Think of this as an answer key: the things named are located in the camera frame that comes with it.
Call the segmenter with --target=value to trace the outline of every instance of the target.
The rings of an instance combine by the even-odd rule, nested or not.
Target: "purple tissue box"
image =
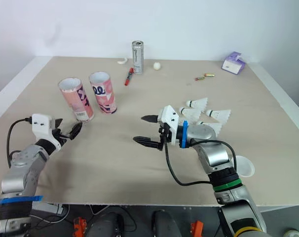
[[[222,69],[233,74],[239,74],[245,67],[245,62],[240,60],[241,53],[232,52],[223,62]]]

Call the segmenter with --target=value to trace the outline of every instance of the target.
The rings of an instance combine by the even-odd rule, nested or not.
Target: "red marker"
[[[128,84],[129,84],[130,79],[131,79],[133,73],[134,73],[134,69],[133,69],[133,68],[130,68],[130,70],[129,70],[129,75],[128,75],[128,77],[126,78],[126,80],[125,80],[125,84],[124,84],[124,85],[128,85]]]

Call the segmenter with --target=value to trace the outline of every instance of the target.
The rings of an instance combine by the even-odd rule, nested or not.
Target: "badminton shuttlecock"
[[[199,109],[201,112],[204,112],[205,108],[207,107],[208,98],[203,98],[200,100],[188,100],[186,105],[188,107]]]
[[[219,121],[222,125],[226,124],[229,115],[230,115],[230,110],[208,110],[206,112],[207,116],[210,116],[214,119],[216,119],[217,121]]]
[[[179,109],[179,112],[185,116],[189,121],[197,122],[200,118],[201,111],[199,109],[189,109],[181,107]]]
[[[209,123],[209,122],[202,122],[202,121],[198,121],[196,123],[197,125],[203,124],[203,125],[208,125],[211,128],[213,128],[213,130],[215,131],[216,136],[218,136],[218,134],[220,133],[220,130],[222,128],[222,124],[219,122],[215,122],[215,123]]]

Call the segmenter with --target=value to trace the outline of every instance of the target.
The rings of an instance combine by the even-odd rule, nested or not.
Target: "white wall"
[[[33,55],[131,56],[133,40],[146,58],[242,52],[299,104],[299,0],[0,0],[0,75]]]

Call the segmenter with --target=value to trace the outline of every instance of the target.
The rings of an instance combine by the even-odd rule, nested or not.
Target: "pink paper cup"
[[[80,79],[65,78],[59,82],[58,86],[78,121],[90,121],[93,119],[94,112],[90,107]]]
[[[105,114],[113,114],[116,111],[116,104],[109,74],[105,72],[93,73],[90,75],[89,81],[100,110]]]

